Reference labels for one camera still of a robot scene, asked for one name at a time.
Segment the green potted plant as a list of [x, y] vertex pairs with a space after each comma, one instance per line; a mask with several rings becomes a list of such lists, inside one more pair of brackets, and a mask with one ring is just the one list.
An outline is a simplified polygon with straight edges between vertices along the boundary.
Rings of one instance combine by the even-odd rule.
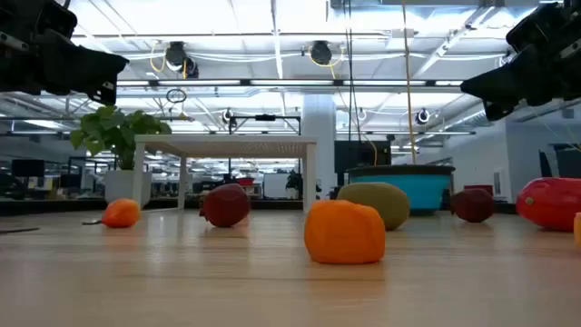
[[159, 118], [142, 111], [124, 114], [114, 106], [102, 106], [81, 118], [80, 128], [70, 133], [74, 148], [84, 146], [92, 157], [109, 151], [116, 167], [104, 174], [104, 198], [108, 203], [138, 192], [138, 202], [145, 206], [151, 199], [153, 174], [134, 163], [137, 134], [170, 134], [171, 127]]

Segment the large red mango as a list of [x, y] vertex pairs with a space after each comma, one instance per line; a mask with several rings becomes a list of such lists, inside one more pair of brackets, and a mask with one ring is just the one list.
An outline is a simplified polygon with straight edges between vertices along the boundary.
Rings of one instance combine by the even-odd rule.
[[516, 208], [521, 217], [541, 228], [571, 233], [581, 213], [581, 179], [537, 178], [518, 193]]

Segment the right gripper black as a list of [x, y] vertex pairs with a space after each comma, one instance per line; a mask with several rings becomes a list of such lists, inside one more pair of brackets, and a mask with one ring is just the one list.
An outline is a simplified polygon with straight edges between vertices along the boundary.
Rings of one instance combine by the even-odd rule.
[[522, 103], [541, 106], [581, 98], [581, 0], [542, 4], [506, 35], [508, 64], [472, 77], [462, 92], [483, 100], [489, 121]]

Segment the white perforated shelf riser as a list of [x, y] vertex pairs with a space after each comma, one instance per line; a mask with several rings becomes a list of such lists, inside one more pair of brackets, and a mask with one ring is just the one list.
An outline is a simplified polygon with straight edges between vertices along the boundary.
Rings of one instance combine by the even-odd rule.
[[152, 147], [180, 157], [178, 187], [179, 209], [185, 206], [187, 160], [189, 158], [298, 158], [303, 168], [303, 210], [316, 201], [317, 139], [303, 135], [235, 135], [235, 134], [137, 134], [134, 137], [132, 199], [142, 202], [144, 151]]

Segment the black wall monitor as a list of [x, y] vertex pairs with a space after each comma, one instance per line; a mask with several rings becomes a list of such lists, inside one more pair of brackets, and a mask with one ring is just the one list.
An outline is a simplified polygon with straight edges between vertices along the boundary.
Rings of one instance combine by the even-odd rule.
[[390, 141], [336, 141], [334, 149], [336, 173], [360, 166], [391, 164]]

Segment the distant black desk monitor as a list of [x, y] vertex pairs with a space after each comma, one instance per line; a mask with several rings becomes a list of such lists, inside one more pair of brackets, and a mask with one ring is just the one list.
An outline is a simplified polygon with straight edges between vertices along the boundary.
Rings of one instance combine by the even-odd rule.
[[11, 173], [14, 177], [44, 177], [44, 160], [14, 159]]

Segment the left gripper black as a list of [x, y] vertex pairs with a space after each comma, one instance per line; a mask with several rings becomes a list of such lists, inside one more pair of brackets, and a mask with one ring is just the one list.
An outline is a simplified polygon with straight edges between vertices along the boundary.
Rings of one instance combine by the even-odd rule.
[[116, 103], [117, 76], [129, 61], [75, 45], [78, 20], [70, 2], [0, 0], [0, 93], [77, 92]]

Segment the blue collapsible bowl grey rim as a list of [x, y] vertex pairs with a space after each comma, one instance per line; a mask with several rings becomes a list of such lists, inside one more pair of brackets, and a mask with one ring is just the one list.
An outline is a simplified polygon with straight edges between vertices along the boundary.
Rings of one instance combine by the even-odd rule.
[[351, 183], [388, 183], [409, 198], [413, 213], [438, 211], [455, 167], [433, 164], [377, 165], [348, 170]]

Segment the distant black rig frame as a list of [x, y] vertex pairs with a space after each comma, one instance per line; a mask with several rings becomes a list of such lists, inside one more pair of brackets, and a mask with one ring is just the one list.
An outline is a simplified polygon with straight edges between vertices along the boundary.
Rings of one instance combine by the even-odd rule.
[[276, 114], [231, 115], [227, 119], [228, 135], [235, 134], [249, 120], [256, 122], [283, 121], [296, 135], [302, 135], [301, 118]]

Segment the orange blocky plush fruit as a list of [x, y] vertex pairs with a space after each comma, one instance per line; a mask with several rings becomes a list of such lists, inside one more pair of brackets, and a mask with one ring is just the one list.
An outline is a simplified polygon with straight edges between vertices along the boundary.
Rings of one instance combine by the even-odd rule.
[[385, 255], [385, 233], [376, 209], [346, 200], [325, 200], [311, 206], [304, 242], [317, 263], [376, 263]]

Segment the distant small dark plant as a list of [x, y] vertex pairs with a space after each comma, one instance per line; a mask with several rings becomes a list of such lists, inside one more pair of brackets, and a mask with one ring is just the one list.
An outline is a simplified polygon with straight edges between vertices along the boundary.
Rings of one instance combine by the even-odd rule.
[[302, 176], [300, 173], [296, 173], [291, 170], [289, 176], [287, 177], [286, 189], [293, 189], [300, 194], [302, 192]]

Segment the black aluminium table frame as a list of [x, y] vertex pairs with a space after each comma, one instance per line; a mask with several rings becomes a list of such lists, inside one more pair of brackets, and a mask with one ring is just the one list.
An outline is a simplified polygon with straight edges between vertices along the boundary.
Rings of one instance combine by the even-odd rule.
[[[15, 216], [34, 213], [66, 213], [81, 211], [104, 210], [108, 205], [102, 199], [81, 199], [81, 200], [12, 200], [0, 199], [0, 216]], [[412, 209], [413, 216], [428, 216], [438, 212], [450, 213], [449, 206], [442, 204], [440, 209], [429, 211], [427, 209]], [[154, 199], [150, 200], [144, 210], [176, 209], [178, 206], [176, 199]], [[194, 200], [185, 201], [185, 209], [199, 209], [199, 202]], [[299, 211], [303, 212], [302, 201], [275, 201], [275, 200], [251, 200], [252, 210], [277, 210], [277, 211]], [[495, 213], [517, 214], [515, 204], [495, 203]]]

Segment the dark red round fruit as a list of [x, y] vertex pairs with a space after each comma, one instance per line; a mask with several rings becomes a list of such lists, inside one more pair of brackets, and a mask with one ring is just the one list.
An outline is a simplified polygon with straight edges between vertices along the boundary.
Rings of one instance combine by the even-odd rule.
[[493, 197], [482, 189], [467, 189], [454, 194], [450, 210], [458, 218], [469, 223], [482, 223], [495, 211]]
[[215, 227], [229, 228], [241, 222], [251, 210], [251, 200], [237, 183], [212, 189], [202, 200], [200, 216]]

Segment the brown-green kiwi fruit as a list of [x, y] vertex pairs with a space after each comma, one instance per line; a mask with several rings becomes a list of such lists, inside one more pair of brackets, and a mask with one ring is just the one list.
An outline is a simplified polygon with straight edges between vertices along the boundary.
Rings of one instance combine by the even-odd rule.
[[340, 188], [337, 199], [374, 208], [387, 231], [397, 230], [410, 215], [407, 194], [389, 183], [350, 183]]

